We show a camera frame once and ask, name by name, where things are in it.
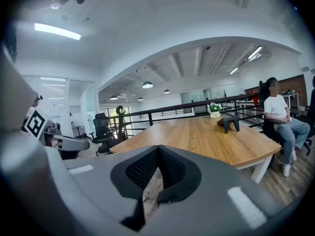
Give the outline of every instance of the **door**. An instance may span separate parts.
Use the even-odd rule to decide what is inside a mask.
[[[85,112],[85,119],[86,119],[85,130],[87,132],[87,135],[89,137],[92,137],[89,134],[92,132],[94,132],[94,134],[95,134],[95,126],[94,126],[93,120],[94,120],[95,114],[96,114],[96,111],[95,111],[95,92],[94,92],[94,84],[93,83],[90,83],[87,86],[87,89],[85,90],[84,94],[85,94],[85,106],[81,106],[81,108],[84,107],[86,109],[86,112]]]

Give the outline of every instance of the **fluorescent light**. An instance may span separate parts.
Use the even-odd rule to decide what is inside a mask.
[[[143,83],[142,87],[144,89],[149,89],[149,88],[153,87],[153,84],[150,81],[146,81],[145,83]]]
[[[65,81],[65,79],[62,78],[52,78],[52,77],[40,77],[41,80],[46,81]]]
[[[71,32],[71,31],[68,31],[65,29],[61,29],[61,28],[54,27],[54,26],[38,24],[38,23],[34,24],[34,29],[38,30],[38,31],[44,31],[44,32],[49,32],[49,33],[53,33],[53,34],[58,34],[58,35],[65,36],[65,37],[71,37],[71,38],[74,38],[76,40],[79,40],[81,37],[80,34],[77,34],[77,33],[74,33],[74,32]]]
[[[258,52],[260,51],[261,48],[262,48],[262,47],[259,46],[259,47],[256,49],[256,51],[254,51],[254,52],[252,53],[252,55],[250,55],[250,56],[248,57],[248,59],[251,59],[256,53],[258,53]]]
[[[232,72],[230,72],[230,74],[234,73],[237,69],[238,67],[236,67]]]

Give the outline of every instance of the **white t-shirt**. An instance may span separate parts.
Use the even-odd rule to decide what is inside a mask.
[[[287,113],[285,108],[287,104],[284,98],[281,95],[277,95],[277,97],[269,96],[264,102],[264,113],[270,113],[280,118],[285,118]]]

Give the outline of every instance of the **person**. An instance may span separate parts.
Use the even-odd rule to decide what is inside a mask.
[[[282,174],[289,176],[291,161],[296,161],[294,146],[301,148],[310,131],[310,126],[302,121],[290,117],[290,109],[284,98],[279,95],[279,83],[272,77],[266,81],[270,96],[264,102],[264,114],[268,120],[279,121],[281,124],[274,124],[274,129],[279,133],[284,143],[284,162]]]

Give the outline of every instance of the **desk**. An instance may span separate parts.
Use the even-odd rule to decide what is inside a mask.
[[[257,102],[254,102],[253,100],[249,100],[249,101],[246,101],[246,102],[240,102],[239,103],[240,104],[240,108],[245,108],[245,107],[247,107],[247,106],[256,106],[256,105],[258,105],[259,104],[259,102],[257,103]],[[254,107],[254,108],[252,108],[252,109],[255,109],[255,111],[254,111],[254,115],[257,115],[257,113],[256,113],[256,107]],[[243,109],[243,110],[241,110],[241,118],[243,118],[243,114],[245,114],[246,113],[246,109]]]
[[[79,134],[79,136],[81,136],[81,135],[80,135],[80,131],[79,131],[79,128],[81,128],[81,127],[83,127],[83,126],[75,126],[75,127],[72,127],[72,128],[78,129],[78,134]]]
[[[271,157],[281,146],[259,132],[233,124],[227,134],[217,125],[220,118],[210,116],[163,120],[110,148],[112,153],[143,146],[168,145],[218,159],[238,169],[256,165],[252,179],[260,182]]]
[[[296,97],[297,100],[297,109],[299,109],[299,93],[292,93],[292,94],[283,94],[282,97],[286,101],[286,104],[288,105],[289,108],[291,108],[291,96]]]

